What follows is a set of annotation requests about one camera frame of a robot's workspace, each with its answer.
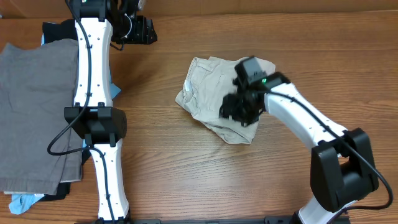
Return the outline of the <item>beige shorts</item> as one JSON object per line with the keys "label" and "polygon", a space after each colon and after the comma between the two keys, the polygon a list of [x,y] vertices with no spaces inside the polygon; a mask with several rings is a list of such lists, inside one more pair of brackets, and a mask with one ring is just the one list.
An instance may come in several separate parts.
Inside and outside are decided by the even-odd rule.
{"label": "beige shorts", "polygon": [[204,124],[228,144],[251,144],[258,122],[248,127],[230,119],[221,118],[219,110],[223,97],[235,93],[233,80],[237,77],[235,66],[241,61],[217,57],[195,57],[188,69],[176,103],[188,111],[192,118]]}

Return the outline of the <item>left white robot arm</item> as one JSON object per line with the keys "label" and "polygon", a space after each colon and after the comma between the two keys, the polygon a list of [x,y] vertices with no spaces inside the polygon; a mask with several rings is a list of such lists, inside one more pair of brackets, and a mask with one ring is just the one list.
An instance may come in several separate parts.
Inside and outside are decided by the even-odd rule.
{"label": "left white robot arm", "polygon": [[78,86],[64,117],[93,158],[99,193],[97,223],[130,223],[121,149],[127,133],[123,110],[113,106],[109,51],[157,41],[153,23],[140,16],[144,0],[67,1],[78,37]]}

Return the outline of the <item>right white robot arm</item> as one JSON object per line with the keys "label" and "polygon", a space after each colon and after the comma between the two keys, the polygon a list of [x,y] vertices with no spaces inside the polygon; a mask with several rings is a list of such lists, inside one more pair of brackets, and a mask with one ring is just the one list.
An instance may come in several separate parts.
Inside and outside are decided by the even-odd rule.
{"label": "right white robot arm", "polygon": [[349,223],[342,215],[355,202],[377,190],[369,136],[348,131],[314,106],[280,72],[267,74],[255,57],[235,66],[236,93],[223,98],[220,116],[247,127],[263,112],[282,121],[310,150],[313,198],[292,217],[267,217],[265,223]]}

